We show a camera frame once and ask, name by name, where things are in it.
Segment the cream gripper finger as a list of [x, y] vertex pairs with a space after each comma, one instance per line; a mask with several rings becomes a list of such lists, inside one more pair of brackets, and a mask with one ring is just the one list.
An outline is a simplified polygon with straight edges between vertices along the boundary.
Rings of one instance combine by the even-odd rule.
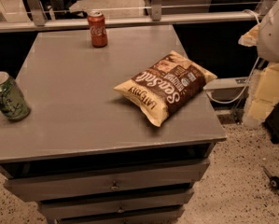
[[242, 35], [238, 40], [238, 44], [245, 47], [254, 47], [258, 43], [258, 28], [259, 25], [257, 24]]

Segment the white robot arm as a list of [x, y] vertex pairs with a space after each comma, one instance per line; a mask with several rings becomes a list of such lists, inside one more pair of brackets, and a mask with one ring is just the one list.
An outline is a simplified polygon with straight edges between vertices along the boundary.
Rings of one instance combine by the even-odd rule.
[[272, 63], [279, 63], [279, 0], [269, 12], [238, 43], [245, 47], [257, 47], [260, 58]]

